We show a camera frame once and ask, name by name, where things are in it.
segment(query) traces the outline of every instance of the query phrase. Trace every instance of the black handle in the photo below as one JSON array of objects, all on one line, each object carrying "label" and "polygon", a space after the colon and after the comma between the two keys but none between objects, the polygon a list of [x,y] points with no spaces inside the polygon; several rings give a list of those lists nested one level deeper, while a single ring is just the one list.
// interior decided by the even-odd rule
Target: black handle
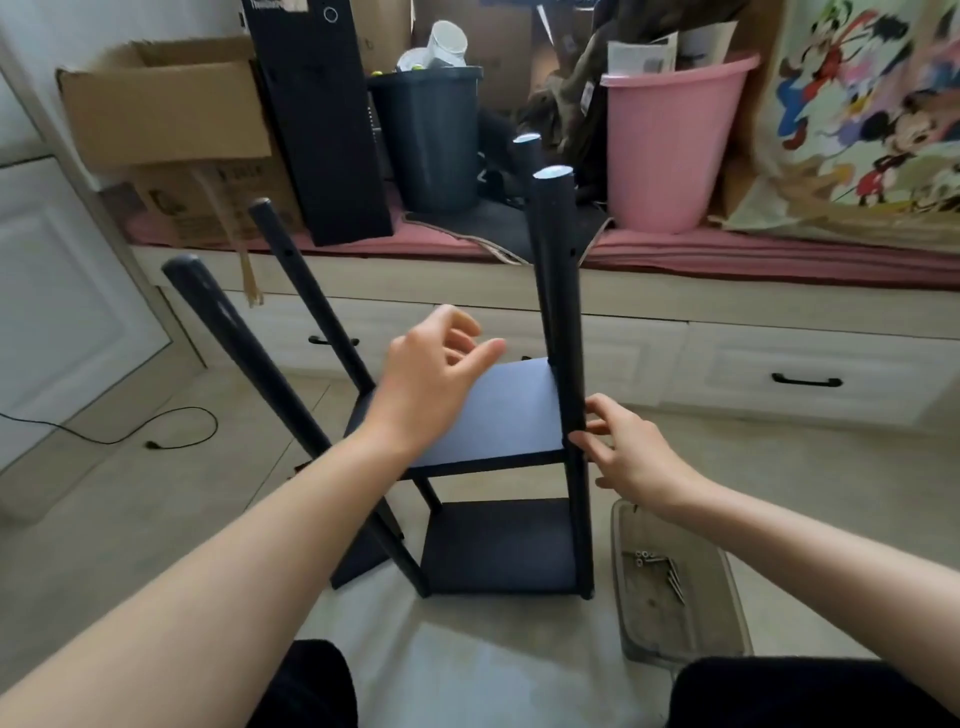
[{"label": "black handle", "polygon": [[836,389],[837,387],[843,386],[843,379],[839,379],[836,376],[832,376],[827,381],[806,381],[805,379],[791,379],[777,373],[771,374],[770,378],[777,384],[799,384],[803,387],[827,387],[829,389]]},{"label": "black handle", "polygon": [[[322,346],[322,347],[330,346],[330,342],[324,341],[317,334],[313,334],[312,336],[307,337],[307,341],[309,341],[311,344],[317,344],[318,346]],[[360,339],[350,339],[350,343],[353,346],[358,346],[360,344]]]}]

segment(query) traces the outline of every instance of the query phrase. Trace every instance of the cardboard box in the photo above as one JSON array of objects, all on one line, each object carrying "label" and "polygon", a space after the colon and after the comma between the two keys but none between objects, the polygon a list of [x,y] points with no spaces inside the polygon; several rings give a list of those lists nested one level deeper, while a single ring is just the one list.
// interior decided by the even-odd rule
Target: cardboard box
[{"label": "cardboard box", "polygon": [[411,48],[410,0],[350,0],[364,72],[387,73]]},{"label": "cardboard box", "polygon": [[257,94],[246,36],[134,42],[86,70],[60,69],[84,163],[129,167],[144,204],[181,245],[258,236],[247,213],[269,197],[290,231],[300,208]]},{"label": "cardboard box", "polygon": [[530,96],[533,13],[529,6],[487,5],[483,0],[414,0],[414,41],[425,46],[437,20],[467,34],[467,63],[483,66],[480,105],[513,111]]}]

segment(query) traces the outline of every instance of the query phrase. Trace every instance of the power cord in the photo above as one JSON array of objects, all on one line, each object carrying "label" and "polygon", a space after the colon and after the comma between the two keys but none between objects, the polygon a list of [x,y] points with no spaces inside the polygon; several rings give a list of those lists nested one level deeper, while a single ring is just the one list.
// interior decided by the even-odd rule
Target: power cord
[{"label": "power cord", "polygon": [[193,446],[199,445],[200,443],[205,443],[207,440],[209,440],[211,437],[217,434],[217,430],[220,429],[220,421],[217,419],[217,416],[213,414],[210,410],[206,409],[205,407],[197,407],[197,406],[175,407],[174,409],[168,409],[165,412],[160,412],[158,415],[154,415],[149,420],[135,427],[134,429],[132,429],[130,432],[128,432],[126,435],[119,438],[118,440],[97,440],[95,438],[82,435],[76,430],[70,429],[65,425],[58,425],[57,423],[48,423],[44,420],[22,420],[19,417],[13,417],[12,415],[5,415],[3,412],[0,412],[0,417],[2,417],[5,420],[11,420],[15,423],[25,423],[27,425],[47,425],[49,427],[55,427],[56,429],[61,429],[64,432],[68,432],[69,434],[73,435],[74,437],[79,437],[81,440],[86,440],[88,443],[94,443],[95,445],[116,445],[117,443],[122,443],[124,440],[129,440],[133,435],[135,435],[137,432],[139,432],[141,429],[149,425],[154,420],[158,420],[164,415],[169,415],[174,412],[182,412],[183,410],[186,410],[186,409],[199,409],[201,412],[205,412],[206,414],[208,414],[210,418],[213,420],[213,431],[210,434],[208,434],[206,437],[204,437],[202,440],[197,440],[196,442],[187,443],[186,445],[167,446],[167,445],[161,445],[159,443],[156,443],[153,440],[148,440],[143,444],[143,447],[146,449],[183,449],[183,448],[192,448]]}]

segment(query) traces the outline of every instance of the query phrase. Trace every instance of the black box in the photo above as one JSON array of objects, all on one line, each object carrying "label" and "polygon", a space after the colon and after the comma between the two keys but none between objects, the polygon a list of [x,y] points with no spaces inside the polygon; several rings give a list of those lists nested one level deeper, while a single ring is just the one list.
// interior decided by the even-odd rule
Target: black box
[{"label": "black box", "polygon": [[243,0],[264,106],[315,245],[394,234],[349,0]]}]

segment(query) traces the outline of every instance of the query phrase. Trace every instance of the white cabinet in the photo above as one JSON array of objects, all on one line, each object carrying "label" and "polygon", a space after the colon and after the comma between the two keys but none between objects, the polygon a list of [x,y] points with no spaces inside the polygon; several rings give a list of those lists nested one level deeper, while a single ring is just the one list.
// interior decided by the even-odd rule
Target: white cabinet
[{"label": "white cabinet", "polygon": [[0,165],[47,154],[34,123],[0,73]]},{"label": "white cabinet", "polygon": [[[464,310],[480,322],[485,338],[507,340],[504,361],[546,356],[539,312]],[[603,392],[629,404],[658,404],[683,348],[686,324],[614,316],[584,316],[582,321],[587,393]]]},{"label": "white cabinet", "polygon": [[[164,295],[208,367],[230,363],[227,354],[193,310],[172,288]],[[299,296],[268,294],[264,304],[250,308],[242,293],[228,291],[227,297],[281,369],[319,375],[344,376],[344,369]],[[425,319],[433,306],[428,303],[385,303],[357,299],[330,299],[330,305],[374,376],[379,375],[390,342]]]},{"label": "white cabinet", "polygon": [[[175,290],[163,288],[207,366],[229,364],[229,357]],[[236,307],[278,367],[289,371],[343,376],[329,346],[310,344],[320,331],[298,296],[268,294],[250,308],[243,294],[228,291]],[[359,299],[330,299],[330,305],[374,376],[379,375],[390,342],[426,318],[433,305]],[[537,311],[464,308],[483,327],[482,339],[507,340],[502,361],[546,356]],[[645,319],[584,316],[584,367],[588,394],[603,392],[630,404],[660,402],[684,345],[686,324]]]},{"label": "white cabinet", "polygon": [[[0,170],[0,411],[61,422],[168,341],[57,163]],[[0,468],[49,429],[0,421]]]},{"label": "white cabinet", "polygon": [[912,425],[960,375],[960,342],[691,324],[666,401]]}]

